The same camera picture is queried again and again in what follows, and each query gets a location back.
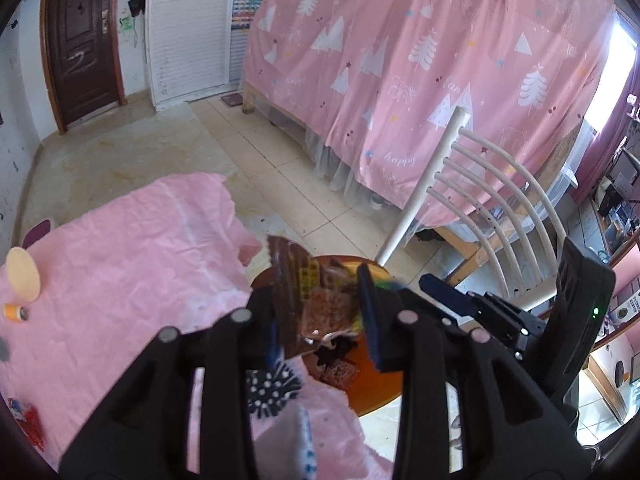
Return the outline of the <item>dark brown door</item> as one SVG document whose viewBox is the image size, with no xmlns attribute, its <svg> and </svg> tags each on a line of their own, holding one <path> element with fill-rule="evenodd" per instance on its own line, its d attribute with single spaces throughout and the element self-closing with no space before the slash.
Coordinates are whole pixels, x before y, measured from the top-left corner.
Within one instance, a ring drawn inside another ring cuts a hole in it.
<svg viewBox="0 0 640 480">
<path fill-rule="evenodd" d="M 41 0 L 44 78 L 58 131 L 126 103 L 115 24 L 117 0 Z"/>
</svg>

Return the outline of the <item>orange trash bin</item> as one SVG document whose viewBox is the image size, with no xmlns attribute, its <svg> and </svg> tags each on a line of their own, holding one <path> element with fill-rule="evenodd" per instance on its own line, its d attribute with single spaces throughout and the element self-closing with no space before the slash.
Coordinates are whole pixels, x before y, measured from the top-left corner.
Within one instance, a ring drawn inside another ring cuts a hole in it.
<svg viewBox="0 0 640 480">
<path fill-rule="evenodd" d="M 390 281 L 390 274 L 375 262 L 356 256 L 319 256 L 322 264 L 341 263 L 352 275 L 365 263 L 375 283 Z M 272 269 L 258 273 L 250 281 L 253 288 L 270 285 Z M 401 395 L 401 373 L 382 374 L 369 359 L 367 341 L 363 332 L 355 337 L 333 341 L 333 347 L 320 347 L 317 352 L 303 356 L 307 372 L 325 385 L 346 393 L 349 406 L 358 416 L 367 415 L 389 404 Z"/>
</svg>

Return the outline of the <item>black white spiky ball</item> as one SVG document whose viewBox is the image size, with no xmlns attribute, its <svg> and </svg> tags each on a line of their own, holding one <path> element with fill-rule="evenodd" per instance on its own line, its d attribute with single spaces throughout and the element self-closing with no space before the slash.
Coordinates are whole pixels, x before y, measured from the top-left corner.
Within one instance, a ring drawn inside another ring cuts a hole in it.
<svg viewBox="0 0 640 480">
<path fill-rule="evenodd" d="M 248 370 L 246 386 L 248 411 L 262 419 L 278 416 L 299 396 L 303 382 L 287 362 L 277 361 L 269 370 Z"/>
</svg>

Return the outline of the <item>brown snack wrapper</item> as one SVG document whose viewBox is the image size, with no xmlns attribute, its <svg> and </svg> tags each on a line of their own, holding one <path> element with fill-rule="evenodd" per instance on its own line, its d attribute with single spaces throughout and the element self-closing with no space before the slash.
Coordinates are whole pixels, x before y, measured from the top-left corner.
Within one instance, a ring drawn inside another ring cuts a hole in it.
<svg viewBox="0 0 640 480">
<path fill-rule="evenodd" d="M 274 314 L 285 359 L 362 331 L 356 274 L 280 236 L 268 238 Z"/>
</svg>

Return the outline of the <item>orange thread spool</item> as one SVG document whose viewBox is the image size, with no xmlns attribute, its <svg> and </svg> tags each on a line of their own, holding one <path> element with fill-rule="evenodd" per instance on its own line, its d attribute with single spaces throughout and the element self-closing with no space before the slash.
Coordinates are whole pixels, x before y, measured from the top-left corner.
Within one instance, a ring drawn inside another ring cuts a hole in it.
<svg viewBox="0 0 640 480">
<path fill-rule="evenodd" d="M 2 313 L 11 322 L 24 323 L 28 320 L 28 310 L 15 304 L 5 304 Z"/>
</svg>

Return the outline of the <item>pink tree-print bed curtain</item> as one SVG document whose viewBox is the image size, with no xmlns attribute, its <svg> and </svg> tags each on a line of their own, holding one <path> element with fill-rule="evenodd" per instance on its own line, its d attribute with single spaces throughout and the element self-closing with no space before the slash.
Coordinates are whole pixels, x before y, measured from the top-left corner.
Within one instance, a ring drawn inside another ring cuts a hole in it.
<svg viewBox="0 0 640 480">
<path fill-rule="evenodd" d="M 264 0 L 244 81 L 402 206 L 457 107 L 537 170 L 596 92 L 614 0 Z"/>
</svg>

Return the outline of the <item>purple bathroom scale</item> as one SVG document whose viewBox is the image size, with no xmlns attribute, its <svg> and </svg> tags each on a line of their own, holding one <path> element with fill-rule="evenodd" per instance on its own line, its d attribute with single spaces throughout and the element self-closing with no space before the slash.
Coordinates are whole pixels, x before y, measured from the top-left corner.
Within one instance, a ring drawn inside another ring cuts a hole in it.
<svg viewBox="0 0 640 480">
<path fill-rule="evenodd" d="M 24 235 L 22 240 L 22 247 L 24 249 L 29 248 L 38 240 L 41 240 L 47 234 L 55 229 L 55 222 L 51 218 L 44 218 L 32 226 Z"/>
</svg>

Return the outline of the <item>red plastic trash bits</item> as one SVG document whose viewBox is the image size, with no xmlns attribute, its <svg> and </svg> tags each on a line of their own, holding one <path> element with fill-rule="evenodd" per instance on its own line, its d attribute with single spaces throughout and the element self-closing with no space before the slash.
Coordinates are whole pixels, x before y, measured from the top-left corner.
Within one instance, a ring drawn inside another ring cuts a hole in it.
<svg viewBox="0 0 640 480">
<path fill-rule="evenodd" d="M 38 411 L 32 404 L 21 402 L 17 399 L 8 399 L 9 410 L 17 425 L 29 440 L 29 443 L 38 451 L 44 451 L 43 430 Z"/>
</svg>

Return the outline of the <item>white blue cloth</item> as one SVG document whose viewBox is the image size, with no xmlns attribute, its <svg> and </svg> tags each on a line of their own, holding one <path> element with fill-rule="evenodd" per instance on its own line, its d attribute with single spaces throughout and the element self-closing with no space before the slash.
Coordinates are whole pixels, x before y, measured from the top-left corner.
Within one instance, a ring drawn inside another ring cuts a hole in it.
<svg viewBox="0 0 640 480">
<path fill-rule="evenodd" d="M 288 404 L 254 441 L 254 457 L 259 479 L 317 478 L 318 458 L 306 408 Z"/>
</svg>

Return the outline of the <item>white metal chair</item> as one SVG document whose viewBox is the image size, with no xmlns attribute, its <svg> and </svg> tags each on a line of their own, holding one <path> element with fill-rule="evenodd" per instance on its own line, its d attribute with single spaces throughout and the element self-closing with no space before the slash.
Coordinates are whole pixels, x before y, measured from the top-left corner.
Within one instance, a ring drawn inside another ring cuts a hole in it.
<svg viewBox="0 0 640 480">
<path fill-rule="evenodd" d="M 556 293 L 566 232 L 534 175 L 504 148 L 472 132 L 470 119 L 467 108 L 454 109 L 374 261 L 385 266 L 418 222 L 421 208 L 439 206 L 472 234 L 465 242 L 444 226 L 437 229 L 463 257 L 446 282 L 457 286 L 489 266 L 500 294 L 532 310 Z"/>
</svg>

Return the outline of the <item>cream round scalp brush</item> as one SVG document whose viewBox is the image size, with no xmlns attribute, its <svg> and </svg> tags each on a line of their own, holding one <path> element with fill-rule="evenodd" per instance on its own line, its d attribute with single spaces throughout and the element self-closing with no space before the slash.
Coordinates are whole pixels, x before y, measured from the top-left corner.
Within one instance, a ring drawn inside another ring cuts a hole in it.
<svg viewBox="0 0 640 480">
<path fill-rule="evenodd" d="M 40 295 L 41 278 L 34 258 L 21 247 L 12 247 L 6 255 L 6 277 L 17 298 L 28 304 Z"/>
</svg>

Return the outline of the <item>white louvred wardrobe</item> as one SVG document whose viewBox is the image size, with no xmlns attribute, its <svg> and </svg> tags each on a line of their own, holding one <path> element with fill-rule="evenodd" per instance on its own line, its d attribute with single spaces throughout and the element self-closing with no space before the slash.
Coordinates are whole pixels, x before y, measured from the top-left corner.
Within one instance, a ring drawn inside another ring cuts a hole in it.
<svg viewBox="0 0 640 480">
<path fill-rule="evenodd" d="M 157 110 L 231 88 L 232 3 L 146 0 L 146 56 Z"/>
</svg>

